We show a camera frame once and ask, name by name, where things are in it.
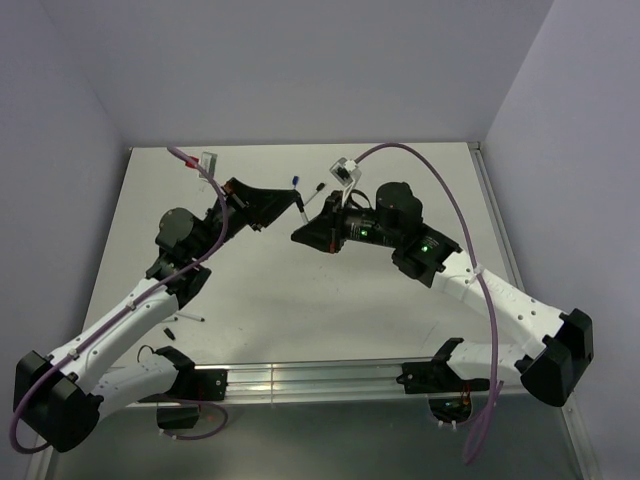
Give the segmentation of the aluminium front rail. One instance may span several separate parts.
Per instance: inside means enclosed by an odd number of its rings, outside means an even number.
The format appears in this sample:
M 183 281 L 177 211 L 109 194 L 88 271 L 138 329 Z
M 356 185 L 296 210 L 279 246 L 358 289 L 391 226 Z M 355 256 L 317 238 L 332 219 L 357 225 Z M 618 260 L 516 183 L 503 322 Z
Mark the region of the aluminium front rail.
M 491 361 L 491 349 L 460 339 L 446 342 L 434 356 L 405 361 L 338 361 L 284 364 L 198 365 L 179 350 L 166 346 L 127 367 L 108 369 L 91 386 L 81 386 L 79 371 L 50 372 L 40 389 L 45 399 L 58 398 L 88 406 L 106 415 L 144 397 L 167 393 L 183 386 L 196 369 L 227 371 L 227 388 L 222 402 L 301 403 L 396 398 L 404 393 L 395 379 L 407 362 L 440 361 L 471 393 L 490 389 L 490 375 L 499 386 L 524 388 L 544 404 L 563 406 L 575 386 L 575 368 L 564 350 L 543 352 L 535 359 L 509 346 L 498 361 Z

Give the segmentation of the white pen black tip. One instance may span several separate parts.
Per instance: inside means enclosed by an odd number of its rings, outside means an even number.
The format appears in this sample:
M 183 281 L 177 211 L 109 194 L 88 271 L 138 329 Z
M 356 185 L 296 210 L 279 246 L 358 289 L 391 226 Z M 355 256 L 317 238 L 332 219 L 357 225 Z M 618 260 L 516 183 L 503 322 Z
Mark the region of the white pen black tip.
M 319 191 L 316 190 L 314 191 L 305 201 L 305 205 L 310 203 L 317 195 L 318 195 Z

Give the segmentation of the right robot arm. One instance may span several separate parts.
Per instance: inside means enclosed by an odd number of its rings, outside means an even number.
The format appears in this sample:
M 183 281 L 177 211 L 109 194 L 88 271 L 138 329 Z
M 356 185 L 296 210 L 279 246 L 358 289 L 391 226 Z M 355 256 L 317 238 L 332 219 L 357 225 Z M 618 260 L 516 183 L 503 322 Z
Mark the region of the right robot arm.
M 328 254 L 347 241 L 387 247 L 405 276 L 494 318 L 510 338 L 498 347 L 451 338 L 429 360 L 403 363 L 396 381 L 406 393 L 487 392 L 495 374 L 546 405 L 564 406 L 594 357 L 591 318 L 546 305 L 474 266 L 458 243 L 424 223 L 422 210 L 406 183 L 379 187 L 372 208 L 345 206 L 334 191 L 291 239 Z

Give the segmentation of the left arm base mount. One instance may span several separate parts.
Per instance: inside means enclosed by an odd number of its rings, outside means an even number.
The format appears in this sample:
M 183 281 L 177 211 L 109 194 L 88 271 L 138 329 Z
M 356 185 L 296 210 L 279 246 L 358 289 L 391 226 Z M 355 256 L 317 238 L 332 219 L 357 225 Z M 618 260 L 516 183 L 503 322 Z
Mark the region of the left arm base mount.
M 156 405 L 156 423 L 164 433 L 200 439 L 225 428 L 229 414 L 221 402 L 226 388 L 226 370 L 196 369 L 183 386 L 144 397 L 140 403 Z

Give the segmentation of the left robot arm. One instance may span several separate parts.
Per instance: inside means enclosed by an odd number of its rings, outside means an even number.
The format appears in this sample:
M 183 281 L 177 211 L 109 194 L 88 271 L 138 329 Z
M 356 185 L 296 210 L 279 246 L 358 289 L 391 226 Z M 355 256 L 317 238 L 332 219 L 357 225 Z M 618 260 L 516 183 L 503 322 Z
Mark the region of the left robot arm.
M 46 447 L 67 452 L 98 423 L 141 399 L 163 395 L 187 402 L 197 376 L 185 354 L 167 346 L 141 363 L 112 371 L 113 363 L 155 325 L 174 316 L 200 292 L 211 272 L 203 263 L 244 227 L 268 227 L 290 206 L 295 189 L 258 189 L 232 178 L 215 188 L 218 199 L 204 218 L 181 207 L 159 222 L 159 255 L 127 297 L 90 328 L 47 355 L 34 351 L 16 366 L 14 413 L 9 427 L 15 451 L 34 454 L 17 439 L 26 423 Z

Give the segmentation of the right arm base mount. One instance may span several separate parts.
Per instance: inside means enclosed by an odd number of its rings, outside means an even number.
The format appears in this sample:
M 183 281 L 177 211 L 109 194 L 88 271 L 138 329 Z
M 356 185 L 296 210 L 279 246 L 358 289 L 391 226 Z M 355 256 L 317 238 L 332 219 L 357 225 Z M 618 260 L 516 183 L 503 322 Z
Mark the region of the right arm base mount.
M 403 363 L 401 373 L 395 381 L 407 395 L 448 394 L 446 398 L 428 401 L 429 411 L 439 426 L 447 424 L 456 428 L 472 416 L 473 406 L 468 383 L 443 362 Z

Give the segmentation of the aluminium side rail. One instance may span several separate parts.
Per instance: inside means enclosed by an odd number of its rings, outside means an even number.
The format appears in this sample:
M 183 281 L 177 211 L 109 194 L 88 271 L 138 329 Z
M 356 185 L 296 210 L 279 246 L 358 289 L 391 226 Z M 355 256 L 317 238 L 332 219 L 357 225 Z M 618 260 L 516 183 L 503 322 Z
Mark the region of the aluminium side rail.
M 501 252 L 501 257 L 506 269 L 506 278 L 509 283 L 522 292 L 524 297 L 531 301 L 532 298 L 524 292 L 522 278 L 518 269 L 518 265 L 509 242 L 505 224 L 503 222 L 501 212 L 498 206 L 496 196 L 494 194 L 491 182 L 489 180 L 488 171 L 478 142 L 468 144 L 471 159 L 479 179 L 480 187 L 491 218 L 494 233 Z M 501 323 L 501 328 L 508 334 L 515 334 L 514 340 L 521 348 L 530 356 L 535 357 L 543 349 L 544 345 L 540 339 L 536 339 L 537 334 L 543 337 L 545 333 L 535 326 L 537 320 L 540 319 L 539 305 L 535 302 L 529 306 L 525 306 L 522 302 L 518 303 L 524 311 L 516 315 L 515 320 L 509 320 Z

